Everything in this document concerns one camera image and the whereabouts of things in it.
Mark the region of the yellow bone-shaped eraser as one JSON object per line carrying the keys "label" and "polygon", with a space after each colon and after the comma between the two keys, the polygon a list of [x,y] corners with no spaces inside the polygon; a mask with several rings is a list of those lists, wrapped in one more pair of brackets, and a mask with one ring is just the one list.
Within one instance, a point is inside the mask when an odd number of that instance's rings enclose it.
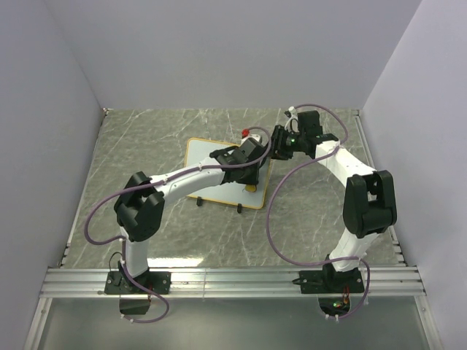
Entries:
{"label": "yellow bone-shaped eraser", "polygon": [[248,184],[245,186],[245,190],[249,193],[255,193],[257,191],[257,186],[253,184]]}

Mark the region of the yellow framed whiteboard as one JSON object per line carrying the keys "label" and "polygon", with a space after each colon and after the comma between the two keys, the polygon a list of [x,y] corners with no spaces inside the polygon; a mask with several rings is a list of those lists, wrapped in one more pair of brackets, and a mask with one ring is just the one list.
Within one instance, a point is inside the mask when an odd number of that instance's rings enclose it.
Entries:
{"label": "yellow framed whiteboard", "polygon": [[230,180],[230,172],[235,168],[251,166],[261,160],[246,161],[239,149],[240,144],[224,141],[191,138],[187,143],[185,166],[195,171],[190,176],[203,179],[202,185],[196,185],[190,197],[201,196],[212,201],[241,203],[244,209],[262,209],[266,201],[266,188],[269,181],[271,161],[264,157],[265,163],[259,171],[259,183],[256,192],[247,192],[245,184]]}

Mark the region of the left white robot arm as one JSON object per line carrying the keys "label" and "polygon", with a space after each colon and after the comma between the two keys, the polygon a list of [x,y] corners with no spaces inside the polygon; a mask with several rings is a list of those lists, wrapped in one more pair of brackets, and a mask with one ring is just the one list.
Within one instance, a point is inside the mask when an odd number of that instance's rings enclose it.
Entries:
{"label": "left white robot arm", "polygon": [[216,149],[195,165],[168,174],[147,176],[140,171],[128,181],[114,210],[123,236],[119,271],[122,285],[131,293],[149,286],[149,240],[161,226],[164,209],[198,190],[228,183],[258,183],[266,148],[256,141]]}

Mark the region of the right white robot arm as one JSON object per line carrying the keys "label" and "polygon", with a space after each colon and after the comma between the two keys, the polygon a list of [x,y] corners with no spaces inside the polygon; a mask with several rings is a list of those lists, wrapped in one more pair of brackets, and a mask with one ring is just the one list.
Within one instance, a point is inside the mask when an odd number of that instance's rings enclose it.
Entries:
{"label": "right white robot arm", "polygon": [[310,156],[326,167],[344,186],[342,219],[344,232],[336,248],[326,257],[322,282],[336,292],[356,277],[360,261],[380,233],[397,220],[393,177],[362,163],[331,133],[321,127],[288,131],[277,125],[272,135],[271,157],[288,160],[296,152]]}

